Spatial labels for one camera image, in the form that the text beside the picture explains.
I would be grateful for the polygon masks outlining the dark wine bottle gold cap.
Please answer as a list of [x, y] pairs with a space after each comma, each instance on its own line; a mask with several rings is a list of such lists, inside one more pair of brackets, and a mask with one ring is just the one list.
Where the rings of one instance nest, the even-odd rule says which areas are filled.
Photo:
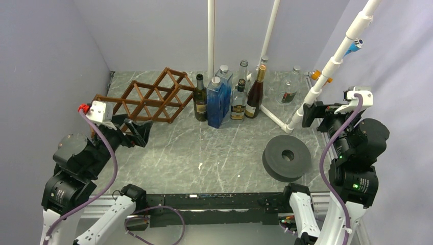
[[254, 81], [247, 98], [245, 107], [245, 117], [256, 118], [259, 113], [260, 105], [263, 97], [263, 80], [266, 74], [266, 66], [260, 65], [256, 80]]

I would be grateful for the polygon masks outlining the clear bottle red black label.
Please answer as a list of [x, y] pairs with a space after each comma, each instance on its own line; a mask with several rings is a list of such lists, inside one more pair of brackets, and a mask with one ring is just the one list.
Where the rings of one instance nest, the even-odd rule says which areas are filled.
[[272, 79], [272, 70], [269, 67], [268, 60], [269, 59], [268, 59], [268, 57], [266, 55], [264, 55], [264, 56], [261, 57], [259, 65], [256, 66], [252, 70], [251, 79], [250, 79], [251, 82], [254, 82], [256, 80], [257, 74], [258, 74], [258, 70], [259, 70], [259, 67], [261, 65], [264, 65], [267, 68], [263, 81], [264, 82], [271, 82], [271, 79]]

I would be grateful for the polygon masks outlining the dark bottle silver cap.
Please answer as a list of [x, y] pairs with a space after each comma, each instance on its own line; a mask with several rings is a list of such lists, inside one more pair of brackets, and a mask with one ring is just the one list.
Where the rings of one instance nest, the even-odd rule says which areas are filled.
[[196, 81], [197, 86], [193, 93], [195, 118], [198, 121], [207, 121], [207, 93], [201, 73], [196, 75]]

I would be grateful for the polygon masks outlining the clear bottle black cap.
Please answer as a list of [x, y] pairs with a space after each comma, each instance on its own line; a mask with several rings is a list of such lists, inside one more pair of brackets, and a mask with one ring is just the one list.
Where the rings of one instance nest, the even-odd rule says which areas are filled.
[[245, 107], [247, 94], [245, 91], [245, 79], [239, 79], [237, 86], [231, 94], [230, 119], [243, 120], [245, 117]]

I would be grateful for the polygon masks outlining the tall clear bottle black label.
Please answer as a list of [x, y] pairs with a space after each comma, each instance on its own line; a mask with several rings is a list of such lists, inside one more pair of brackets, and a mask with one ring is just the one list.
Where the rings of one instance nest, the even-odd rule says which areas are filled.
[[235, 85], [238, 85], [240, 79], [245, 80], [245, 88], [247, 88], [247, 75], [248, 75], [248, 61], [243, 59], [239, 63], [239, 70], [237, 73], [237, 78], [235, 79]]

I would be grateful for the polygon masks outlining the blue label clear bottle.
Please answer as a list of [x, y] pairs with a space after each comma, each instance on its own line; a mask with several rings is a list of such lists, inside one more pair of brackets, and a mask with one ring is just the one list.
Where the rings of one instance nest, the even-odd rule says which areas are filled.
[[213, 77], [207, 88], [208, 125], [218, 129], [224, 117], [225, 85], [219, 77]]

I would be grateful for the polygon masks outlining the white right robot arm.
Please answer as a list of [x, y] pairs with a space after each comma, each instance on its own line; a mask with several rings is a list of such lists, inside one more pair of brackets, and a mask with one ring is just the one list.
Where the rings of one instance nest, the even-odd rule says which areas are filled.
[[380, 121], [362, 118], [362, 113], [358, 101], [352, 101], [348, 111], [338, 103], [315, 102], [304, 107], [303, 127], [320, 118], [317, 130], [328, 134], [326, 149], [334, 148], [337, 157], [328, 172], [321, 172], [330, 190], [322, 227], [317, 225], [306, 186], [289, 184], [284, 190], [281, 204], [284, 210], [293, 212], [293, 222], [280, 224], [296, 236], [295, 244], [348, 244], [372, 206], [379, 184], [374, 164], [386, 150], [390, 132]]

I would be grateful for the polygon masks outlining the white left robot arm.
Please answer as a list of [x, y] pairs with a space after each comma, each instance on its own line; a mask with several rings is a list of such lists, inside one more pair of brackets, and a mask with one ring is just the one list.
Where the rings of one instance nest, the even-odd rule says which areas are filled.
[[136, 123], [122, 114], [113, 118], [110, 127], [93, 122], [89, 125], [95, 131], [92, 138], [69, 134], [54, 153], [56, 166], [42, 196], [41, 244], [101, 244], [130, 212], [141, 214], [147, 207], [146, 192], [128, 184], [110, 211], [88, 231], [75, 235], [84, 208], [99, 198], [94, 194], [95, 180], [109, 160], [114, 165], [112, 180], [116, 179], [115, 150], [119, 146], [145, 147], [153, 122]]

